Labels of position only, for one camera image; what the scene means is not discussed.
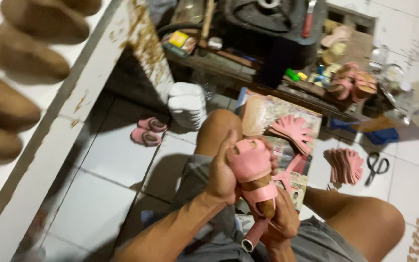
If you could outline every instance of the newspaper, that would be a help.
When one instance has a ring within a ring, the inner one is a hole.
[[[242,89],[241,92],[242,93],[239,96],[239,106],[245,104],[249,96],[259,96],[265,100],[268,107],[267,114],[259,123],[263,126],[263,130],[266,130],[273,121],[279,119],[281,116],[293,114],[295,117],[303,117],[306,120],[304,127],[311,128],[311,135],[315,138],[312,142],[307,143],[309,146],[311,146],[311,152],[313,152],[319,130],[321,128],[321,120],[323,117],[321,114],[273,96],[260,95],[248,89]],[[283,172],[286,170],[295,156],[292,145],[289,143],[289,141],[282,138],[266,135],[265,137],[271,142],[274,148],[274,153],[279,156],[278,171]],[[303,198],[305,196],[306,185],[308,183],[308,170],[310,169],[311,160],[311,155],[303,156],[302,160],[297,164],[297,166],[294,167],[290,173],[290,186],[292,188],[290,198],[292,199],[298,214],[300,214],[300,210],[302,209]]]

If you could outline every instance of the white tiled floor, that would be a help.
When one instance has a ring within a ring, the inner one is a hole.
[[[376,39],[390,47],[389,62],[404,68],[407,81],[419,80],[419,0],[328,1],[377,16]],[[223,96],[216,96],[209,105],[211,109],[231,110],[235,106],[235,100]],[[169,207],[186,156],[195,148],[197,133],[171,123],[159,148],[145,148],[129,138],[137,120],[145,116],[167,120],[107,93],[101,95],[42,206],[48,217],[38,246],[46,250],[48,261],[107,259],[134,198],[124,235],[136,235],[143,228],[141,211],[163,212]],[[309,172],[310,186],[325,188],[330,165],[323,151],[335,147],[352,148],[362,158],[379,151],[389,159],[389,171],[376,176],[370,187],[364,186],[369,174],[364,164],[360,183],[339,191],[375,196],[402,212],[407,223],[405,236],[385,262],[405,261],[419,216],[419,141],[375,146],[361,134],[323,128]],[[304,208],[300,216],[311,215],[314,213]]]
[[[107,93],[99,101],[103,106],[90,117],[90,128],[82,131],[85,134],[79,137],[78,148],[69,155],[42,206],[48,217],[40,245],[49,261],[106,261],[115,245],[143,229],[142,211],[164,212],[169,208],[187,157],[195,150],[197,132],[181,129],[173,122],[160,147],[132,143],[129,134],[137,119],[152,112],[109,98]],[[218,101],[224,105],[213,109],[235,104],[229,98],[219,97]],[[405,257],[402,252],[408,249],[409,235],[419,216],[419,153],[415,154],[419,141],[375,146],[362,134],[322,128],[309,171],[309,186],[326,188],[330,165],[323,152],[337,147],[352,148],[364,159],[374,151],[389,159],[390,169],[377,175],[369,187],[364,186],[369,175],[364,164],[363,179],[356,186],[342,186],[339,192],[373,196],[395,205],[405,217],[408,232],[385,261]],[[134,198],[135,205],[128,214]],[[312,215],[316,214],[304,207],[300,218]]]

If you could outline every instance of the gray shorts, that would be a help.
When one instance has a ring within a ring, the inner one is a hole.
[[[184,167],[179,190],[171,205],[176,210],[200,194],[208,183],[212,157],[192,155]],[[262,243],[252,253],[241,248],[244,234],[237,230],[235,207],[225,207],[193,238],[178,257],[178,262],[268,262]],[[299,262],[367,262],[341,235],[315,217],[301,222],[298,235],[291,240]]]

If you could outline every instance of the black machine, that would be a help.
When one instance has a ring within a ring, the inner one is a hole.
[[[224,45],[262,58],[258,81],[276,88],[288,68],[300,70],[315,62],[326,1],[317,0],[310,35],[303,38],[307,11],[307,0],[221,0],[218,20],[224,23]]]

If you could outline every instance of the stack of pink leather pieces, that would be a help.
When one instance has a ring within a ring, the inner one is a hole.
[[[308,155],[311,152],[311,147],[305,142],[313,141],[313,137],[309,136],[311,128],[303,127],[305,123],[306,120],[303,117],[283,116],[274,121],[268,131],[292,141],[303,155]]]
[[[325,158],[331,165],[330,181],[332,183],[355,185],[362,176],[361,165],[364,160],[358,152],[348,148],[329,149],[324,152]]]

